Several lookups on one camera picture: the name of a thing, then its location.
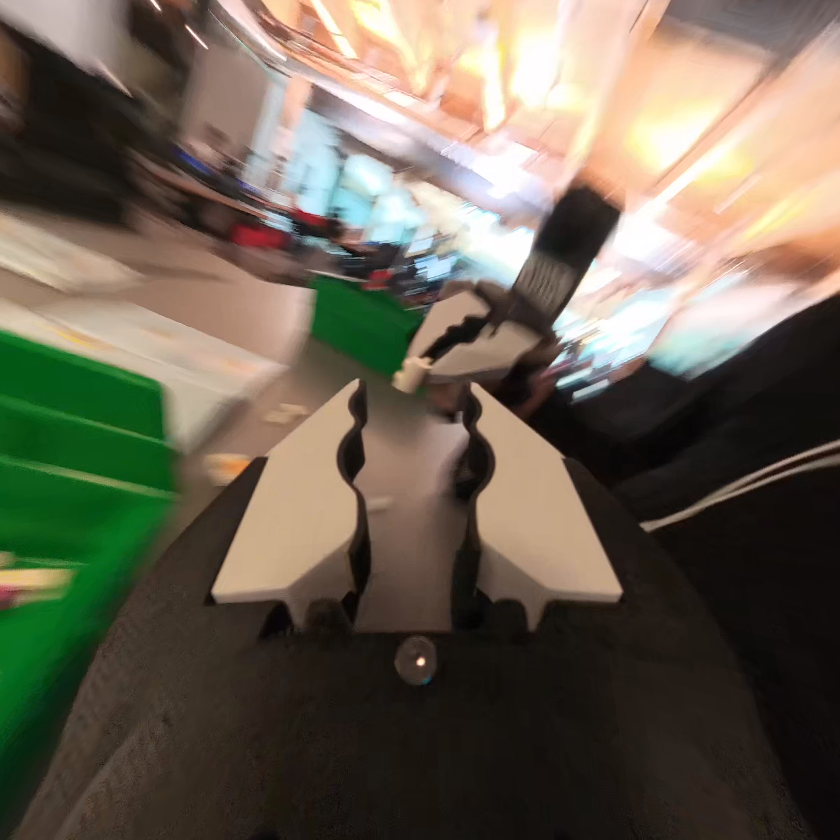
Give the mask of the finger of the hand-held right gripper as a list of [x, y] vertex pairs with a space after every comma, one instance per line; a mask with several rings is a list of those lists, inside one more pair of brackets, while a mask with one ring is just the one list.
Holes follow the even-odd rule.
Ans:
[[420, 358], [430, 360], [428, 384], [482, 382], [508, 373], [544, 341], [544, 335], [517, 322], [462, 320], [421, 342]]
[[408, 345], [406, 356], [431, 361], [492, 360], [493, 306], [473, 289], [437, 300]]

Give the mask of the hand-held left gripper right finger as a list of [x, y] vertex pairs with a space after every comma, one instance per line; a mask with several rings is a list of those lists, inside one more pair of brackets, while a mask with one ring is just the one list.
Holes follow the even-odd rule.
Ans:
[[562, 454], [479, 385], [465, 394], [467, 519], [459, 606], [513, 604], [536, 632], [557, 603], [615, 605], [624, 589]]

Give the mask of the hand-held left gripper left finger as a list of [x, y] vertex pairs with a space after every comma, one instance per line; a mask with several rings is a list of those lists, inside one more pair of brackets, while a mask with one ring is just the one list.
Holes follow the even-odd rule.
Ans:
[[367, 408], [365, 383], [352, 380], [269, 451], [211, 588], [216, 604], [309, 606], [363, 593], [370, 533], [355, 481]]

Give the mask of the small white lego piece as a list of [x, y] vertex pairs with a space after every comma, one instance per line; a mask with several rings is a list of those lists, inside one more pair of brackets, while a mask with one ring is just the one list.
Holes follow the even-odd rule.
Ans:
[[392, 377], [392, 387], [403, 394], [416, 393], [425, 382], [433, 362], [428, 358], [407, 356]]

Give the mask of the large green plastic bin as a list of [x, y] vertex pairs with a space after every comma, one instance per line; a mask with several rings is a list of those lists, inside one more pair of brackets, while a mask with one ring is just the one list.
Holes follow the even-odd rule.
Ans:
[[2, 332], [2, 824], [175, 500], [154, 381]]

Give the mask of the pale orange lego piece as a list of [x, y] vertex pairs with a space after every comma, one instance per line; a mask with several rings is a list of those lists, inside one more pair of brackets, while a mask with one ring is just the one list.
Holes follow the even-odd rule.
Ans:
[[250, 466], [254, 456], [215, 453], [203, 458], [203, 471], [209, 484], [217, 489], [230, 486]]

